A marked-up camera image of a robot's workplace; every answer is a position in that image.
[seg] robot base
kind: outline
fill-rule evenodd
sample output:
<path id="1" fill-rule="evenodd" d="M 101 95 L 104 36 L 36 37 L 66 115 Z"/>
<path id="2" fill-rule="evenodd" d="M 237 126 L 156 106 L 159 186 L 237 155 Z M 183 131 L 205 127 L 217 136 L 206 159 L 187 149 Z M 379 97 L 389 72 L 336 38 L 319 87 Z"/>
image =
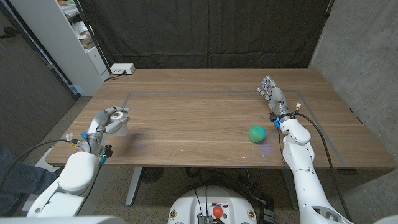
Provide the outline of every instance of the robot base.
<path id="1" fill-rule="evenodd" d="M 191 190 L 174 202 L 170 209 L 168 224 L 196 224 L 199 223 L 198 217 L 206 216 L 206 213 L 212 216 L 211 219 L 209 218 L 211 221 L 200 222 L 199 224 L 217 223 L 217 221 L 213 221 L 213 219 L 216 219 L 213 209 L 217 206 L 222 209 L 221 222 L 219 223 L 257 223 L 253 207 L 240 194 L 225 187 L 208 186 L 206 205 L 206 186 L 197 188 L 196 192 L 198 198 L 195 191 Z"/>

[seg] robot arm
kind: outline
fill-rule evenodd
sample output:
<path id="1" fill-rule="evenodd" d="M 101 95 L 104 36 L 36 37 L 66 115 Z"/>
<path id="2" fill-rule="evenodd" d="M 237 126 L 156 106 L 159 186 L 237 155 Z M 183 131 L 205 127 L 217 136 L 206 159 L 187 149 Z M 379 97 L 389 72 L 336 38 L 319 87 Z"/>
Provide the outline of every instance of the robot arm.
<path id="1" fill-rule="evenodd" d="M 82 135 L 84 140 L 79 150 L 69 157 L 60 177 L 36 199 L 28 217 L 72 217 L 78 213 L 98 171 L 98 156 L 104 154 L 103 133 L 119 131 L 130 120 L 124 117 L 128 111 L 128 108 L 112 107 L 95 115 Z"/>
<path id="2" fill-rule="evenodd" d="M 282 133 L 287 134 L 283 140 L 283 158 L 293 173 L 301 223 L 351 223 L 326 198 L 312 164 L 315 153 L 310 144 L 311 134 L 298 120 L 292 118 L 282 90 L 270 76 L 263 79 L 262 89 L 257 90 L 277 116 L 277 124 Z"/>

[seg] green ball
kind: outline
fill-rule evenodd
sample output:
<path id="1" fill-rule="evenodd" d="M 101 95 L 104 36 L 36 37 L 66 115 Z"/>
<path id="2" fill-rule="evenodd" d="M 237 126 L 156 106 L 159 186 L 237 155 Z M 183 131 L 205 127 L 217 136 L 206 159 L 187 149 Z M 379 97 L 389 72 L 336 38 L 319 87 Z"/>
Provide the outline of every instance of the green ball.
<path id="1" fill-rule="evenodd" d="M 261 126 L 254 125 L 249 129 L 249 139 L 250 141 L 257 143 L 262 141 L 266 137 L 266 130 Z"/>

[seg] jeans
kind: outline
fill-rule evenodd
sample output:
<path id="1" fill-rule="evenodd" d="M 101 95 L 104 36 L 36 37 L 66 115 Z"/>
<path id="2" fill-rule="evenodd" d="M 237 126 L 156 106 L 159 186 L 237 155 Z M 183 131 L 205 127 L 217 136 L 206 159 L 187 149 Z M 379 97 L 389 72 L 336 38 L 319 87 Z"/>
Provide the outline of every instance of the jeans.
<path id="1" fill-rule="evenodd" d="M 0 146 L 0 179 L 16 156 Z M 40 195 L 57 178 L 54 172 L 29 166 L 18 161 L 0 189 L 0 216 L 6 214 L 18 201 L 21 193 Z"/>

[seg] wooden table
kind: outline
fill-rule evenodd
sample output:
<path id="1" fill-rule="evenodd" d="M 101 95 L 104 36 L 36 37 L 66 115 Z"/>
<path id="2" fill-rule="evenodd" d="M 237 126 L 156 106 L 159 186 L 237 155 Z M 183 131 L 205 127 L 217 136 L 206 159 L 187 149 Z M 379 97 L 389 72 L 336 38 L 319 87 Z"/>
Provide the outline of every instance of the wooden table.
<path id="1" fill-rule="evenodd" d="M 143 166 L 281 168 L 278 131 L 269 121 L 267 102 L 256 91 L 266 75 L 281 87 L 290 110 L 301 103 L 300 112 L 317 123 L 335 168 L 396 166 L 392 156 L 315 70 L 136 70 L 133 75 L 106 82 L 66 133 L 85 131 L 103 109 L 130 108 L 129 134 L 112 135 L 106 142 L 114 149 L 107 165 L 136 167 L 128 205 L 134 200 Z M 298 119 L 311 132 L 314 166 L 329 168 L 318 133 L 308 121 Z M 266 130 L 261 144 L 249 140 L 253 125 Z M 61 165 L 74 152 L 60 142 L 46 161 Z"/>

